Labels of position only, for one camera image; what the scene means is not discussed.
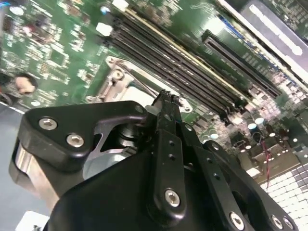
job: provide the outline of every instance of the perforated metal panel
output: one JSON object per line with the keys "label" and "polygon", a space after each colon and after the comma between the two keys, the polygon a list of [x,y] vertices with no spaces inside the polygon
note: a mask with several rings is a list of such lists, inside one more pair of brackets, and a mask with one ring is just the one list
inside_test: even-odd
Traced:
{"label": "perforated metal panel", "polygon": [[292,217],[300,231],[308,230],[308,164],[299,166],[261,187]]}

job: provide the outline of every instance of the silver bolt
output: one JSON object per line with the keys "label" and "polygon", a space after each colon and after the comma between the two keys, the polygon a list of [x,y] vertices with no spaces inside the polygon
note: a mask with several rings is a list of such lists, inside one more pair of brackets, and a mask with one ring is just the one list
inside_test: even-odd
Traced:
{"label": "silver bolt", "polygon": [[38,124],[45,130],[54,130],[58,126],[57,122],[50,118],[42,118],[39,120]]}
{"label": "silver bolt", "polygon": [[272,219],[274,225],[276,225],[276,227],[277,227],[278,229],[280,229],[280,230],[283,229],[282,223],[278,220],[278,218],[277,218],[275,215],[271,215],[271,219]]}
{"label": "silver bolt", "polygon": [[76,134],[67,136],[66,142],[75,148],[80,148],[84,144],[83,138]]}
{"label": "silver bolt", "polygon": [[244,222],[243,222],[243,220],[240,218],[239,215],[237,215],[237,214],[234,213],[234,212],[231,212],[231,213],[230,213],[230,219],[231,219],[233,225],[234,225],[238,230],[244,230],[245,225],[244,225]]}
{"label": "silver bolt", "polygon": [[186,124],[185,127],[187,128],[188,131],[192,131],[192,127],[189,124]]}
{"label": "silver bolt", "polygon": [[140,107],[139,105],[137,105],[137,106],[135,107],[135,109],[136,109],[137,112],[143,113],[143,109],[142,109],[142,107]]}
{"label": "silver bolt", "polygon": [[167,120],[169,120],[169,121],[172,120],[171,117],[170,117],[168,114],[165,114],[165,118],[166,118]]}
{"label": "silver bolt", "polygon": [[165,199],[172,207],[178,207],[180,205],[180,197],[173,190],[166,190]]}
{"label": "silver bolt", "polygon": [[290,229],[294,229],[293,224],[288,220],[288,218],[283,218],[283,221],[285,222],[285,224],[290,228]]}

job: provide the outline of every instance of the black mechanical tool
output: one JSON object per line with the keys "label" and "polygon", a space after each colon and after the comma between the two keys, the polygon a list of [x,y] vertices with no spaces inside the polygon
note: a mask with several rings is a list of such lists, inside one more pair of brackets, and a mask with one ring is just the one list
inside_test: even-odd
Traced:
{"label": "black mechanical tool", "polygon": [[[44,231],[297,231],[235,158],[199,142],[178,105],[162,91],[152,113],[130,101],[28,111],[10,175],[52,209]],[[125,144],[137,153],[83,179],[97,150]]]}

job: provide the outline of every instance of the gray surface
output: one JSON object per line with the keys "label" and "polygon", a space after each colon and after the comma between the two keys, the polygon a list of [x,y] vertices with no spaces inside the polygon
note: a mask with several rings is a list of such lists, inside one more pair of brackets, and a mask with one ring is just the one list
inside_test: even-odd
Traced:
{"label": "gray surface", "polygon": [[0,104],[0,231],[14,231],[26,211],[47,216],[49,211],[44,201],[15,185],[9,176],[9,162],[22,115],[9,108],[2,110]]}

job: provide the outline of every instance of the pcie slot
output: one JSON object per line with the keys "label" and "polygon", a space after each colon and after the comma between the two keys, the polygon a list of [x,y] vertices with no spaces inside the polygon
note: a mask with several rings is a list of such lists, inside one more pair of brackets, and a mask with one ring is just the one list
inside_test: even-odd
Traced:
{"label": "pcie slot", "polygon": [[150,49],[148,44],[145,45],[141,41],[136,44],[138,38],[133,38],[130,34],[125,32],[123,34],[122,33],[123,31],[118,33],[116,35],[116,39],[121,38],[123,41],[129,44],[132,49],[139,51],[139,53],[141,53],[143,56],[151,57],[149,61],[154,63],[155,65],[165,65],[165,71],[167,71],[170,75],[173,75],[177,79],[182,80],[182,82],[184,83],[192,84],[194,88],[198,89],[198,91],[204,91],[207,97],[212,98],[215,103],[218,103],[218,105],[220,105],[221,108],[232,107],[231,103],[225,100],[223,96],[219,96],[219,93],[215,92],[215,90],[212,89],[210,86],[207,86],[204,81],[198,81],[195,76],[190,76],[178,66],[175,67],[174,64],[164,56],[164,54],[157,53],[156,49],[154,49],[153,47],[151,47]]}
{"label": "pcie slot", "polygon": [[234,51],[220,42],[214,36],[209,36],[205,39],[204,44],[221,59],[228,62],[233,68],[239,70],[244,76],[249,79],[253,84],[258,86],[261,90],[267,93],[272,98],[281,95],[281,91],[272,84],[268,79],[262,76],[255,70],[249,63],[238,56]]}
{"label": "pcie slot", "polygon": [[215,89],[215,91],[219,92],[222,97],[227,98],[231,102],[238,100],[237,96],[235,96],[227,88],[222,87],[209,75],[204,73],[204,71],[202,71],[202,69],[198,65],[193,65],[190,60],[185,59],[182,54],[180,54],[177,50],[171,48],[170,44],[168,44],[159,37],[153,36],[151,33],[149,33],[147,30],[145,30],[142,26],[138,25],[134,21],[123,20],[121,28],[125,31],[127,31],[127,29],[130,29],[135,33],[137,32],[140,37],[146,39],[147,43],[152,43],[153,47],[158,48],[156,52],[159,52],[162,55],[164,55],[165,52],[168,57],[180,63],[183,68],[185,68],[191,73],[194,73],[193,78],[198,78],[203,81],[206,81],[208,87],[210,86],[212,89]]}
{"label": "pcie slot", "polygon": [[162,77],[164,80],[169,82],[171,85],[178,88],[181,92],[187,93],[190,97],[193,97],[197,99],[200,103],[208,107],[210,110],[215,112],[216,114],[220,115],[224,113],[224,110],[222,108],[219,108],[215,103],[211,102],[210,100],[206,100],[206,96],[203,94],[194,91],[190,86],[185,86],[179,84],[179,82],[171,78],[170,75],[162,68],[154,65],[153,63],[149,62],[148,59],[144,58],[142,54],[137,53],[135,50],[130,48],[128,44],[126,44],[123,41],[114,39],[111,44],[115,47],[120,49],[125,55],[128,57],[131,57],[133,60],[135,60],[140,65],[144,66],[146,69],[148,69],[150,72],[156,74],[157,76]]}

